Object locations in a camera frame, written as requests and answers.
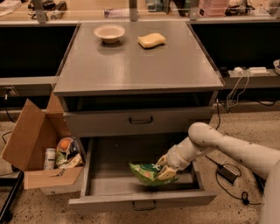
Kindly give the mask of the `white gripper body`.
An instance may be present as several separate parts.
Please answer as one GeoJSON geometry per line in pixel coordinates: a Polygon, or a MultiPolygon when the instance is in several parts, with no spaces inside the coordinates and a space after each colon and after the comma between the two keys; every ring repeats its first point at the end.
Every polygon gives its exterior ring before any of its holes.
{"type": "Polygon", "coordinates": [[[193,156],[192,147],[173,145],[166,153],[167,164],[173,170],[183,171],[193,161],[193,156]]]}

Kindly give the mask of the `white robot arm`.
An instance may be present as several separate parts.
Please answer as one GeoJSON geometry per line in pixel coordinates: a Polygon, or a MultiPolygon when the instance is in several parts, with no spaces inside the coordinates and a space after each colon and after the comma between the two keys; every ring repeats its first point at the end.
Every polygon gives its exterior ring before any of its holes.
{"type": "Polygon", "coordinates": [[[221,134],[206,123],[193,123],[188,137],[172,146],[157,164],[157,178],[174,177],[195,158],[216,149],[266,180],[259,224],[280,224],[280,151],[221,134]]]}

